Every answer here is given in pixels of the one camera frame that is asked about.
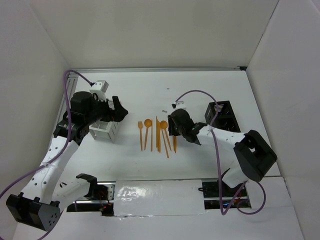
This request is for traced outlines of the orange spoon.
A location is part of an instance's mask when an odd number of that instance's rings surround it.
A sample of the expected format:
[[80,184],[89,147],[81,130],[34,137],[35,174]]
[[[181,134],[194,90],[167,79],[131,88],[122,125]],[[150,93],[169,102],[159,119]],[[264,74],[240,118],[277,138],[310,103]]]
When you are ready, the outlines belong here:
[[170,139],[169,139],[169,135],[168,135],[168,131],[167,131],[168,123],[165,120],[162,120],[160,122],[160,126],[164,130],[164,134],[165,134],[165,137],[166,137],[166,141],[168,143],[168,147],[169,147],[170,151],[172,151],[171,143],[170,143]]
[[147,118],[144,121],[144,126],[146,127],[145,130],[145,138],[144,138],[144,149],[146,150],[147,148],[147,142],[148,142],[148,133],[149,133],[149,128],[152,126],[152,120]]

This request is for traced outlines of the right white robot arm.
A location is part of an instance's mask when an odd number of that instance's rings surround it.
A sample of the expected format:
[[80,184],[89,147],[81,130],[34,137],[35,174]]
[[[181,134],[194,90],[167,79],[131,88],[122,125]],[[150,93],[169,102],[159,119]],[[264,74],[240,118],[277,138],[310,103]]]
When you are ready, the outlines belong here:
[[246,181],[260,182],[278,160],[278,156],[256,130],[234,132],[219,129],[203,122],[193,122],[189,113],[179,108],[168,115],[171,136],[182,136],[199,146],[213,146],[221,170],[218,190],[230,196],[236,187]]

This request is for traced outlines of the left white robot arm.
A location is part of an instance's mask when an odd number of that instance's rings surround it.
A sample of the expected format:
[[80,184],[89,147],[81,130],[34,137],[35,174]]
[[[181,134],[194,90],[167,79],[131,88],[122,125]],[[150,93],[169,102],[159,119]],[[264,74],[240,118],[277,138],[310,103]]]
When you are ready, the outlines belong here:
[[99,120],[121,122],[128,111],[117,96],[113,106],[99,100],[97,94],[76,92],[68,103],[63,119],[57,124],[51,145],[39,168],[18,195],[10,194],[6,206],[13,218],[43,231],[50,231],[57,224],[60,213],[74,201],[97,197],[99,187],[95,176],[80,173],[66,185],[58,187],[67,163],[78,150],[90,125]]

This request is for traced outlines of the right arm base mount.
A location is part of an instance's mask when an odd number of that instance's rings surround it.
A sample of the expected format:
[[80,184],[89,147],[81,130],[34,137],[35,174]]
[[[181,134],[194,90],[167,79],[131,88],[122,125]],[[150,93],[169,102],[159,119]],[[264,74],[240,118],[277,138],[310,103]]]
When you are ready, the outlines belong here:
[[[227,208],[241,185],[242,184],[239,184],[235,188],[230,188],[222,182],[222,206],[224,209]],[[218,180],[203,181],[202,186],[198,188],[198,191],[203,194],[205,210],[217,210],[220,208]],[[230,208],[235,209],[237,204],[239,204],[240,208],[251,208],[249,196],[245,187],[238,193]]]

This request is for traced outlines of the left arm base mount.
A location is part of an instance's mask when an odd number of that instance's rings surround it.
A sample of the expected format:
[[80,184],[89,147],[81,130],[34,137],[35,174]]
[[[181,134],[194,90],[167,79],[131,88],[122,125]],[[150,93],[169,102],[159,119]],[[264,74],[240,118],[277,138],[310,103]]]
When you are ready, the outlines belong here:
[[99,213],[104,217],[114,216],[116,182],[98,182],[93,197],[82,197],[66,208],[67,213]]

